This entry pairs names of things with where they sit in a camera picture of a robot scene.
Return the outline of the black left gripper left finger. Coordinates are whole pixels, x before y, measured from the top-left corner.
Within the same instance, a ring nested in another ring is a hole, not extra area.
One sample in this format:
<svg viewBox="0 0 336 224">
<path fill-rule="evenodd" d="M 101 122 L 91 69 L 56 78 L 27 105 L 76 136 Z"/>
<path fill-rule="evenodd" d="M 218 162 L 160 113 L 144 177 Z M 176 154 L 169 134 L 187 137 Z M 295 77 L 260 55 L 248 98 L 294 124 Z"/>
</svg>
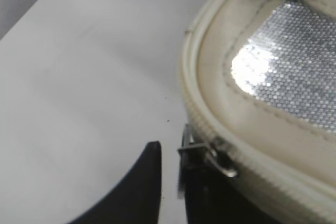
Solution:
<svg viewBox="0 0 336 224">
<path fill-rule="evenodd" d="M 161 190 L 161 144 L 148 142 L 115 188 L 72 223 L 158 223 Z"/>
</svg>

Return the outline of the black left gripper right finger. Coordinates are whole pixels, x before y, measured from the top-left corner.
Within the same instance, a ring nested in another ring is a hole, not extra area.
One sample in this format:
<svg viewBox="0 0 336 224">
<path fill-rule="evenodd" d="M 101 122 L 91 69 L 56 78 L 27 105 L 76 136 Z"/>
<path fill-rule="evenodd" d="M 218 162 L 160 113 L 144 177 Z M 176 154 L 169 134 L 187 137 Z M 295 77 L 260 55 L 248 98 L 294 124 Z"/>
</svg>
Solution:
<svg viewBox="0 0 336 224">
<path fill-rule="evenodd" d="M 266 153 L 187 124 L 178 152 L 188 223 L 335 223 L 335 156 L 323 148 Z"/>
</svg>

